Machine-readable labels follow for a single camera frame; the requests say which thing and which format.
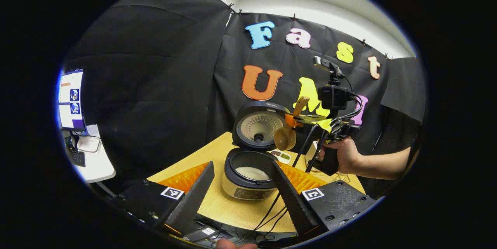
human hand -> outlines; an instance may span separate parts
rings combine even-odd
[[[236,247],[236,245],[229,241],[229,240],[226,240],[226,239],[221,239],[221,240],[218,240],[217,244],[216,244],[216,249],[257,249],[257,244],[245,244],[245,245],[242,245],[240,247]]]
[[[357,174],[363,155],[357,151],[355,142],[352,138],[347,137],[344,140],[337,141],[331,144],[324,144],[318,154],[319,159],[323,159],[325,156],[325,148],[332,148],[337,150],[337,157],[339,161],[339,173],[350,173]]]

keyboard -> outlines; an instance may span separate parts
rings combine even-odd
[[[69,150],[69,157],[73,164],[85,167],[85,153],[76,150]]]

computer monitor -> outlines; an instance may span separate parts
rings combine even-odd
[[[85,132],[81,101],[83,69],[67,70],[60,80],[59,120],[62,130]]]

rice cooker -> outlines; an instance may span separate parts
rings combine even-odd
[[[276,185],[271,179],[272,161],[268,151],[276,149],[274,135],[283,127],[288,109],[266,101],[244,104],[233,125],[233,144],[222,175],[222,189],[242,200],[263,200],[273,194]]]

blue letter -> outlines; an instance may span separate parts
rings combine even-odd
[[[273,34],[271,33],[271,30],[266,27],[274,28],[275,23],[267,21],[259,24],[251,24],[250,26],[247,26],[245,28],[247,31],[250,31],[250,36],[252,37],[252,41],[254,42],[252,44],[252,49],[269,46],[269,41],[265,40],[264,37],[271,38]]]

